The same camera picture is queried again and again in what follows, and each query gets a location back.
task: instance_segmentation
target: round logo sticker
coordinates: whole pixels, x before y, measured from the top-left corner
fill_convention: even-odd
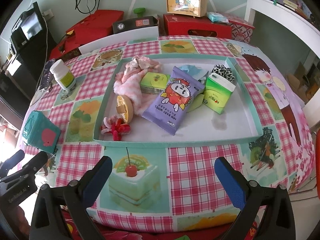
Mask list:
[[[122,30],[122,29],[124,28],[124,24],[123,24],[123,23],[119,23],[118,26],[117,26],[117,28],[118,28],[119,30]]]

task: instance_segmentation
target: teal tissue pack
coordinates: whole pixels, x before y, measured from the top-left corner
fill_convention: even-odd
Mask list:
[[[54,153],[60,129],[40,111],[32,111],[22,131],[26,145],[34,146],[47,153]]]

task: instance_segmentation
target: white shelf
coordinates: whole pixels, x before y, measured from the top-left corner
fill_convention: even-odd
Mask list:
[[[271,0],[248,0],[244,19],[253,24],[255,11],[274,19],[292,31],[320,58],[320,31],[311,23],[285,6],[274,5]]]

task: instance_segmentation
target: red plush toy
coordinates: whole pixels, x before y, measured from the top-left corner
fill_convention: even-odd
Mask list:
[[[121,141],[122,135],[128,134],[131,131],[130,125],[124,123],[122,118],[113,115],[110,118],[103,119],[101,126],[101,134],[112,134],[114,141]]]

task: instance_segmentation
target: qr code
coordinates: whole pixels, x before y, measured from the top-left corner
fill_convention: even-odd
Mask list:
[[[149,25],[149,24],[150,24],[150,23],[149,23],[149,19],[143,20],[143,21],[142,21],[142,24],[143,24],[143,25]]]

